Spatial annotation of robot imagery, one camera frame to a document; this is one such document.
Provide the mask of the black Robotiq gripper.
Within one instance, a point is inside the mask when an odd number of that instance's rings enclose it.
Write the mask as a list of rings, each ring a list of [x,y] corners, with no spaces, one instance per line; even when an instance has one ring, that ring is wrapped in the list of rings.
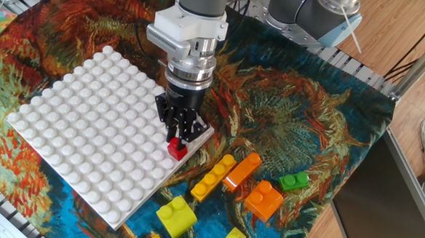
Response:
[[[169,82],[166,94],[155,97],[159,120],[167,128],[167,142],[175,137],[178,126],[178,151],[185,148],[185,143],[196,140],[210,128],[209,123],[199,114],[206,91],[186,90]],[[177,121],[175,114],[178,109],[181,111]]]

